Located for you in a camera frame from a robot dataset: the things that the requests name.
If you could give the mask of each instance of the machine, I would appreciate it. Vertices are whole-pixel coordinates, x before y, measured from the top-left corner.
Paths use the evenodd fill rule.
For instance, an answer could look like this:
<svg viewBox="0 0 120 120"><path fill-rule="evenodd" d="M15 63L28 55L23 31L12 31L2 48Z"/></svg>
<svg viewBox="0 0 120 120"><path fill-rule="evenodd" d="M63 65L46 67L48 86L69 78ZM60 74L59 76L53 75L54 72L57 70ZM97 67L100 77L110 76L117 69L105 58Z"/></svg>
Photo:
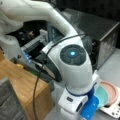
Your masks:
<svg viewBox="0 0 120 120"><path fill-rule="evenodd" d="M68 120L77 120L85 103L94 95L94 85L100 78L96 72L92 73L80 35L58 9L47 2L0 0L0 47L7 58L26 61L17 39L7 34L32 20L48 21L64 35L57 44L51 41L42 49L40 60L47 58L44 69L57 81L65 81L59 100L61 113Z"/></svg>

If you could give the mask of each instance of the cable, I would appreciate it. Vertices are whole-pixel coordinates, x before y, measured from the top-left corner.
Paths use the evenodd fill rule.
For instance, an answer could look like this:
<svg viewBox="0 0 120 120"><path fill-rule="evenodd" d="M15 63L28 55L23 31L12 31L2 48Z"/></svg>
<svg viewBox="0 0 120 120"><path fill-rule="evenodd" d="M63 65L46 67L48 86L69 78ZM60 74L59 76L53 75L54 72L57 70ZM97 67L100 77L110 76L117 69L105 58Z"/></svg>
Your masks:
<svg viewBox="0 0 120 120"><path fill-rule="evenodd" d="M74 37L82 36L82 35L88 35L88 34L78 34L78 35L74 35L74 36L70 36L70 37L64 38L64 39L62 39L62 40L58 40L58 42L56 42L56 43L55 43L55 44L54 44L54 45L48 50L48 52L47 52L46 55L48 55L49 52L50 52L50 51L51 51L56 45L58 45L59 43L65 41L65 40L68 40L68 39L74 38Z"/></svg>
<svg viewBox="0 0 120 120"><path fill-rule="evenodd" d="M38 120L38 116L37 116L37 112L36 112L36 104L35 104L36 88L37 88L37 84L38 84L39 78L40 78L40 76L41 76L43 67L44 67L45 63L47 62L47 56L48 56L49 52L50 52L56 45L58 45L59 43L65 41L65 40L68 40L68 39L70 39L70 38L74 38L74 37L78 37L78 36L82 36L82 35L87 35L87 34L78 34L78 35L70 36L70 37L64 38L64 39L62 39L62 40L59 40L59 41L56 42L56 43L48 50L48 52L46 53L46 56L45 56L45 58L44 58L44 63L42 64L41 70L39 71L40 73L39 73L39 75L38 75L38 77L37 77L37 79L36 79L35 87L34 87L34 91L33 91L33 112L34 112L35 120Z"/></svg>
<svg viewBox="0 0 120 120"><path fill-rule="evenodd" d="M35 103L35 96L36 95L35 95L35 93L36 93L37 84L38 84L39 78L41 76L43 67L44 67L44 64L42 64L42 67L41 67L40 73L36 79L35 87L34 87L34 91L33 91L33 113L34 113L35 120L38 120L38 116L37 116L37 112L36 112L36 103Z"/></svg>

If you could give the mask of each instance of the blue light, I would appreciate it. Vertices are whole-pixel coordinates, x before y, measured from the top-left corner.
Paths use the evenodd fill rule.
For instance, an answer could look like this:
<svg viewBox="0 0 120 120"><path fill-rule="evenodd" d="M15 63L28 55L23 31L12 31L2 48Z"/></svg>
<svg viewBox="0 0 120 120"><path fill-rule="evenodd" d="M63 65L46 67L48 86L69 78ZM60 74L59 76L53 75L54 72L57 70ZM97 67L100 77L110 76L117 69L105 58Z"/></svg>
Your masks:
<svg viewBox="0 0 120 120"><path fill-rule="evenodd" d="M74 52L74 51L72 51L70 54L71 54L72 56L74 56L74 55L75 55L75 52Z"/></svg>

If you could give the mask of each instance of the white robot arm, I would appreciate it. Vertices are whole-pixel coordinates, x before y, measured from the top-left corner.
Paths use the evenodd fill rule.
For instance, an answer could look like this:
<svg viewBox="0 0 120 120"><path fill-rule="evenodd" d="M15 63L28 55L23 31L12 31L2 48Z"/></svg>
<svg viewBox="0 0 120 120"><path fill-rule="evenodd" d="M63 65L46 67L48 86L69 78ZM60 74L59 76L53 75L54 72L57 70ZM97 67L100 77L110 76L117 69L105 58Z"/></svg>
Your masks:
<svg viewBox="0 0 120 120"><path fill-rule="evenodd" d="M6 37L5 34L19 29L22 27L23 22L26 21L48 21L52 23L65 38L78 35L74 27L63 15L47 2L0 0L0 10L0 25L2 26L0 28L0 46L8 56L23 56L17 40L13 37ZM53 43L50 42L45 46L42 50L43 54L47 54L52 45ZM50 64L52 63L55 70L58 71L59 77L66 83L64 94L59 101L62 108L61 111L67 111L74 116L76 109L77 112L81 109L78 106L80 106L81 103L83 106L88 100L87 93L94 87L95 83L92 78L91 62L83 47L81 38L79 36L71 37L69 40L57 44L49 52L48 59L50 63L48 66L46 65L47 72L53 77L57 77L57 75L55 76L53 74L52 68L50 68ZM73 104L75 103L73 109L70 108L72 107L71 99L74 100Z"/></svg>

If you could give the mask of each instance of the table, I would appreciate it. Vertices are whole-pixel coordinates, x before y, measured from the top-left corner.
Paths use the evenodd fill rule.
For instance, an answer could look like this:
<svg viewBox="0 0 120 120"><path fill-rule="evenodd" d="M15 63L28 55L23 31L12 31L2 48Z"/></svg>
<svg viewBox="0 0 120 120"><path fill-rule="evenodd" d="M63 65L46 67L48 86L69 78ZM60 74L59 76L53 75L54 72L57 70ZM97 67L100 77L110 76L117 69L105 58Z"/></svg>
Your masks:
<svg viewBox="0 0 120 120"><path fill-rule="evenodd" d="M9 78L21 105L29 117L29 120L34 120L32 103L33 89L37 77L26 70L17 67L8 59L5 59L0 51L0 79L4 77ZM38 120L44 120L54 104L50 94L49 85L41 79L38 82L35 100L36 111L39 117Z"/></svg>

